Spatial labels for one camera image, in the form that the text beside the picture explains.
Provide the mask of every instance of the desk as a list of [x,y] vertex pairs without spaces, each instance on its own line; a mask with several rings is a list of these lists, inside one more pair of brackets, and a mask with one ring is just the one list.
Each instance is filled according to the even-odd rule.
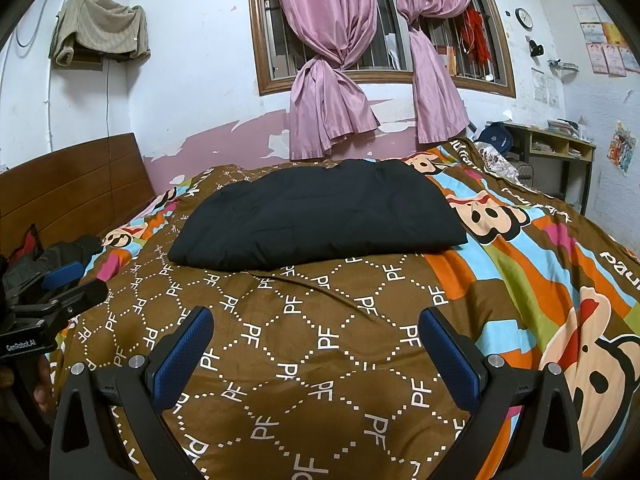
[[[567,137],[550,130],[543,130],[536,126],[523,126],[522,124],[514,123],[504,123],[504,126],[513,136],[513,147],[510,149],[510,152],[520,155],[522,162],[528,164],[529,158],[532,156],[544,156],[562,160],[560,193],[562,194],[563,200],[566,200],[566,188],[569,182],[569,164],[571,162],[584,164],[584,189],[582,190],[580,210],[580,214],[584,215],[587,211],[587,201],[591,187],[591,170],[593,168],[595,145],[585,140]],[[548,144],[554,151],[543,152],[534,149],[532,143],[537,140]],[[580,157],[569,155],[569,148],[580,151]]]

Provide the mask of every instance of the wall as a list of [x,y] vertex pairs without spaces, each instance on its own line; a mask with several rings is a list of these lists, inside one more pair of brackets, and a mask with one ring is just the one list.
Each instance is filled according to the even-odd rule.
[[[587,216],[620,243],[640,251],[640,164],[634,160],[625,176],[607,159],[617,121],[636,136],[640,134],[640,74],[615,77],[593,73],[574,5],[596,0],[542,1],[558,56],[580,66],[577,75],[564,77],[567,116],[574,120],[582,116],[597,145]],[[581,185],[576,180],[573,191],[579,192]]]
[[[102,72],[53,70],[49,79],[49,45],[63,2],[36,0],[18,25],[26,44],[42,10],[33,43],[20,47],[14,31],[0,54],[0,164],[8,167],[107,135],[106,66]],[[124,66],[111,63],[109,86],[110,133],[130,132]]]
[[[258,95],[248,0],[131,2],[145,8],[152,56],[143,64],[127,66],[130,120],[140,150],[148,156],[156,189],[164,190],[176,176],[188,178],[215,164],[256,168],[286,160],[289,93]],[[509,35],[518,99],[462,90],[471,121],[482,128],[489,120],[503,118],[506,110],[517,122],[540,125],[549,117],[564,116],[559,81],[559,108],[533,100],[531,69],[552,76],[546,60],[556,56],[542,3],[496,2]],[[532,35],[546,49],[543,60],[530,58],[527,32],[514,16],[519,6],[533,16]],[[362,88],[382,126],[337,146],[333,157],[385,158],[414,152],[411,85]]]

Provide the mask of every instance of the hand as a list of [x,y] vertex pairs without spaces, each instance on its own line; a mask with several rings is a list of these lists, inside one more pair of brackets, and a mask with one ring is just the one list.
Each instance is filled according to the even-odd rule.
[[[43,413],[54,409],[49,361],[44,355],[38,356],[38,378],[40,382],[33,391],[33,399]],[[14,373],[11,368],[0,366],[0,388],[8,388],[14,384]]]

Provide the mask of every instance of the window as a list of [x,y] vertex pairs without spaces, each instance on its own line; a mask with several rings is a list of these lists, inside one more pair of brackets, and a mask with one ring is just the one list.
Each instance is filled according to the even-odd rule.
[[[456,86],[515,97],[511,59],[494,0],[473,0],[484,18],[491,61],[479,67],[466,53],[455,20],[424,19],[422,30],[440,52],[456,59]],[[287,91],[298,70],[316,53],[293,33],[279,0],[250,0],[254,54],[260,95]],[[358,62],[347,73],[356,82],[405,82],[413,79],[406,20],[394,0],[378,0],[378,30]]]

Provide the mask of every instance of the white wall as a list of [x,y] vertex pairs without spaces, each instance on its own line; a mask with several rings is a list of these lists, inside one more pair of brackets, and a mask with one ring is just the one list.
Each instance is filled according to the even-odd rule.
[[[289,108],[288,92],[258,95],[248,0],[131,1],[146,10],[152,50],[147,62],[127,67],[131,126],[143,155],[176,153],[184,139],[204,130]],[[560,108],[533,100],[531,68],[551,76],[546,60],[556,56],[540,0],[496,2],[510,35],[518,99],[462,90],[469,117],[483,128],[489,120],[500,120],[505,110],[512,111],[515,121],[532,124],[564,116],[559,82]],[[530,58],[526,31],[514,16],[519,6],[532,14],[532,36],[545,45],[540,61]],[[363,88],[369,99],[396,100],[398,119],[413,116],[403,116],[413,99],[411,85]]]
[[[64,0],[36,0],[0,54],[0,164],[16,166],[48,153],[107,135],[106,67],[103,72],[53,70],[50,75],[50,132],[47,115],[49,45]],[[129,0],[115,0],[128,4]],[[130,132],[126,69],[112,62],[109,74],[110,133]]]
[[[620,243],[640,251],[639,155],[627,176],[607,160],[618,121],[636,137],[640,135],[640,74],[628,72],[627,77],[621,78],[593,73],[574,5],[595,4],[596,0],[542,1],[558,56],[580,66],[577,76],[564,77],[567,116],[574,120],[584,117],[597,145],[587,216]],[[579,192],[580,187],[576,185],[574,192]]]

